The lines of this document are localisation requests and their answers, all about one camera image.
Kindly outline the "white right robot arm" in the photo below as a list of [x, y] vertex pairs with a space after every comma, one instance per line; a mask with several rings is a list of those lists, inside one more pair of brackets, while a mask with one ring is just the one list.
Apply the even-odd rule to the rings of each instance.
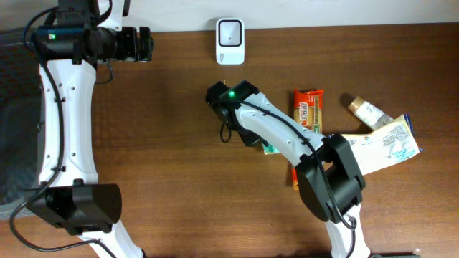
[[332, 257], [370, 257], [360, 222], [366, 182], [347, 139], [303, 127], [248, 81], [216, 82], [205, 101], [247, 147], [270, 143], [295, 167], [300, 198], [326, 225]]

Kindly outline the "teal tissue pack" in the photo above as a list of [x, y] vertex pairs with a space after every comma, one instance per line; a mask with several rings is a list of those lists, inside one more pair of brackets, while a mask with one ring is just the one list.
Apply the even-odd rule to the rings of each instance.
[[265, 155], [279, 154], [280, 151], [271, 144], [262, 144]]

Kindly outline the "orange pasta package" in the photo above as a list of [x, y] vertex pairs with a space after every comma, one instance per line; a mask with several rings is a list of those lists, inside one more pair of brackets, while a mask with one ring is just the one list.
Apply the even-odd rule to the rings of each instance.
[[323, 130], [323, 90], [311, 90], [293, 93], [293, 119], [303, 127], [315, 133]]

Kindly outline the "grey plastic mesh basket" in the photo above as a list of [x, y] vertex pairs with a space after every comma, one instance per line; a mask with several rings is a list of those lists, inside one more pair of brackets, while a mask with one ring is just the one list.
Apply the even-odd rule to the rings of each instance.
[[41, 148], [42, 81], [23, 29], [1, 31], [1, 220], [37, 186]]

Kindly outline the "yellow snack bag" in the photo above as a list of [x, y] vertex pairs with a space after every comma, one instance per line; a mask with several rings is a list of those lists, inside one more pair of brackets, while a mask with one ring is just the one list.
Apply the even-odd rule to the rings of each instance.
[[404, 114], [369, 134], [343, 134], [363, 176], [413, 158], [421, 152], [411, 117]]

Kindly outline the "white barcode scanner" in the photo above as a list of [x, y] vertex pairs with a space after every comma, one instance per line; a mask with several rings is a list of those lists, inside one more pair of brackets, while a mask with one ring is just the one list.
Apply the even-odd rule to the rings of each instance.
[[245, 61], [245, 24], [237, 18], [221, 18], [215, 25], [216, 61], [241, 65]]

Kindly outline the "white tube with gold cap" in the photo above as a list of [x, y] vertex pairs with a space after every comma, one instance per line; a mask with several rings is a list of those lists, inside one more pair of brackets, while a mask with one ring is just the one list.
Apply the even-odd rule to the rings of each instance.
[[356, 97], [348, 109], [372, 130], [378, 130], [393, 121], [392, 117], [361, 97]]

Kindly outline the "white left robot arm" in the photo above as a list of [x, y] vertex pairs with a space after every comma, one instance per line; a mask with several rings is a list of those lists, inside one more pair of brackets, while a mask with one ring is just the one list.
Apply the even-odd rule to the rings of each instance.
[[91, 136], [98, 65], [152, 59], [150, 29], [122, 24], [129, 8], [129, 1], [60, 1], [31, 36], [44, 91], [44, 152], [24, 207], [100, 257], [145, 256], [120, 219], [119, 187], [98, 181]]

